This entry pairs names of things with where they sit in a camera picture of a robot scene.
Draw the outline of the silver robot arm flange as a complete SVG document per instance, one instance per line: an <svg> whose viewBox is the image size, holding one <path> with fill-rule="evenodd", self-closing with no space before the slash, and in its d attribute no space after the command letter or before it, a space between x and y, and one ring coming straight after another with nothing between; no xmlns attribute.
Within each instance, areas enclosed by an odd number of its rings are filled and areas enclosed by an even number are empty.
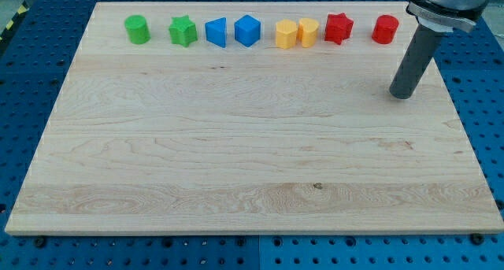
<svg viewBox="0 0 504 270"><path fill-rule="evenodd" d="M406 12L435 32L471 32L489 0L408 0Z"/></svg>

